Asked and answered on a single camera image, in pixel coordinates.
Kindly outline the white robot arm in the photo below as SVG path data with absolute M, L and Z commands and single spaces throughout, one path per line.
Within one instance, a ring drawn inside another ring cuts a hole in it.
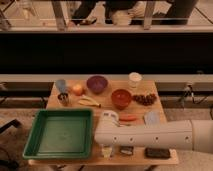
M 121 126 L 112 110 L 101 113 L 94 140 L 101 146 L 178 149 L 213 154 L 213 121 L 182 120 Z

